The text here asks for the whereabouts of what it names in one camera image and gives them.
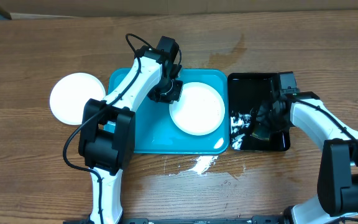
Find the green yellow sponge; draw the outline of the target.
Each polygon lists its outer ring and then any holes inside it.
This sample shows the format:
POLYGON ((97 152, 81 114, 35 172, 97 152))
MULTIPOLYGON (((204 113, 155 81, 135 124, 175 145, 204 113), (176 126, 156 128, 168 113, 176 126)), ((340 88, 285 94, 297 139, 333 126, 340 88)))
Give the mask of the green yellow sponge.
POLYGON ((252 131, 252 137, 263 141, 269 141, 270 129, 265 126, 255 126, 252 131))

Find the white plate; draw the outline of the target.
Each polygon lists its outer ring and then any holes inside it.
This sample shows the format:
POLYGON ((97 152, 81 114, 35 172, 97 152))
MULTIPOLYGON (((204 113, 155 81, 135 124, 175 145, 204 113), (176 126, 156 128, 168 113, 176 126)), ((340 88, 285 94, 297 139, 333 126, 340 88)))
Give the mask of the white plate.
POLYGON ((225 104, 213 87, 190 82, 183 85, 180 99, 169 106, 174 124, 183 132, 203 136, 217 130, 223 122, 225 104))
POLYGON ((60 122, 80 125, 83 110, 89 99, 102 100, 106 96, 103 84, 88 73, 72 73, 59 80, 52 88, 49 105, 60 122))

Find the white plate top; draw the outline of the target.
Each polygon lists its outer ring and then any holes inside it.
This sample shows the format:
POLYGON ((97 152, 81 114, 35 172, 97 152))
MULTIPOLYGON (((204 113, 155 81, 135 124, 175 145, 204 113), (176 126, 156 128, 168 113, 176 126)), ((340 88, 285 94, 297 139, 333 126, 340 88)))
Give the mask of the white plate top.
POLYGON ((103 84, 88 73, 72 73, 59 80, 52 88, 49 105, 60 122, 80 125, 83 110, 89 99, 102 100, 106 96, 103 84))

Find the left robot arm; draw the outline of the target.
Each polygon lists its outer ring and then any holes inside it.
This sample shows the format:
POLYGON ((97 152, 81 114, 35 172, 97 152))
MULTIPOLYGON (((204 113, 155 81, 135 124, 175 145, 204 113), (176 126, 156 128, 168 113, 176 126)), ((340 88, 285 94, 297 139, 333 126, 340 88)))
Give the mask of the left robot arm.
POLYGON ((121 182, 135 149, 135 112, 149 98, 172 104, 181 96, 178 80, 180 50, 142 47, 134 64, 118 86, 102 100, 88 100, 78 152, 85 159, 84 170, 93 181, 93 209, 86 223, 119 223, 122 220, 121 182))

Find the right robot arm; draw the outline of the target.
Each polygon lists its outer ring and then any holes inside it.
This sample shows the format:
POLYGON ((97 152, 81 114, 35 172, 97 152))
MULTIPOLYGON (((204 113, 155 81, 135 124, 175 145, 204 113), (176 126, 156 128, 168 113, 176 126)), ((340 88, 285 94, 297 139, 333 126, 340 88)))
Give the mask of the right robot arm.
POLYGON ((263 101, 250 114, 258 136, 297 127, 322 152, 317 194, 288 207, 281 223, 358 222, 358 131, 335 117, 311 91, 263 101))

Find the black plastic tray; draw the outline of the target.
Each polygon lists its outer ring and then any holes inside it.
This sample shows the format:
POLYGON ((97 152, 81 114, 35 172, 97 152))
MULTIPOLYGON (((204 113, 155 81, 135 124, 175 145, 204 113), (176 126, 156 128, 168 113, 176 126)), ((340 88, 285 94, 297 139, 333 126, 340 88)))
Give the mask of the black plastic tray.
POLYGON ((276 73, 232 73, 227 78, 230 146, 237 151, 287 151, 290 148, 288 131, 270 133, 270 140, 252 137, 253 99, 272 100, 270 79, 276 73))

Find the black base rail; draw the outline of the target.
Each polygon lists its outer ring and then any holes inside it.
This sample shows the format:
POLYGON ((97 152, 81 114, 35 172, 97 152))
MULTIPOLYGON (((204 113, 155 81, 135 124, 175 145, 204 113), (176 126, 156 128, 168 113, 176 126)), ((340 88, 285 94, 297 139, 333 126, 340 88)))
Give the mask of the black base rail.
POLYGON ((256 215, 252 218, 160 219, 121 218, 118 224, 290 224, 283 215, 256 215))

